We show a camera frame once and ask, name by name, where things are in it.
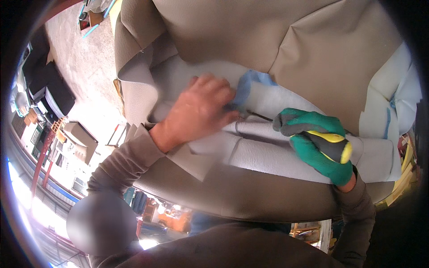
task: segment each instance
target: concrete floor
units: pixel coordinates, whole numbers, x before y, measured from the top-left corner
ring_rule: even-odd
[[[76,96],[68,114],[80,122],[105,145],[117,124],[125,124],[122,102],[116,93],[114,39],[109,17],[90,33],[77,25],[82,3],[54,16],[45,27],[50,39],[51,56]]]

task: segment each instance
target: yellow and black handle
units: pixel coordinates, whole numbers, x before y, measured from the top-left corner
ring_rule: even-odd
[[[350,141],[343,136],[334,133],[320,133],[313,130],[300,134],[311,140],[317,149],[329,160],[340,164],[345,164],[350,160],[353,148]]]

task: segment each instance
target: brown sleeve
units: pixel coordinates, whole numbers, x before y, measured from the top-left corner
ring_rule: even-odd
[[[345,267],[362,267],[369,247],[372,227],[375,223],[375,208],[366,191],[366,184],[359,175],[356,185],[348,193],[334,187],[341,206],[344,227],[332,257]]]
[[[163,156],[165,154],[158,149],[149,133],[145,131],[142,135],[123,143],[100,163],[89,179],[88,194],[110,190],[123,198],[123,194],[133,182]],[[108,257],[90,255],[89,260],[91,267],[116,267],[141,251],[136,236],[122,252]]]
[[[145,173],[159,158],[161,152],[149,132],[123,143],[115,149],[92,173],[88,182],[88,195],[110,190],[122,197],[133,182]]]

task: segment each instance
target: green rubber glove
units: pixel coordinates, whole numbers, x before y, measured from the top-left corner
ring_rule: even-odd
[[[338,118],[319,114],[315,111],[303,111],[294,108],[286,108],[281,111],[275,117],[272,127],[275,131],[280,131],[288,137],[309,130],[346,136]]]
[[[290,142],[297,156],[317,172],[331,179],[333,184],[344,186],[349,182],[353,172],[350,161],[340,164],[329,160],[309,139],[299,135],[303,131],[315,130],[345,136],[345,130],[338,118],[314,111],[286,108],[274,119],[273,129],[280,131],[284,136],[293,136]]]

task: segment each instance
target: cable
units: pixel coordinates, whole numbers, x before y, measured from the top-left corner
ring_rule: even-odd
[[[70,260],[71,258],[76,257],[78,254],[80,254],[80,251],[79,251],[78,253],[76,253],[75,255],[71,256],[70,258],[66,259],[65,261],[60,262],[60,263],[58,263],[58,264],[55,264],[54,266],[59,266],[59,265],[61,265],[61,264],[65,263],[66,261]]]

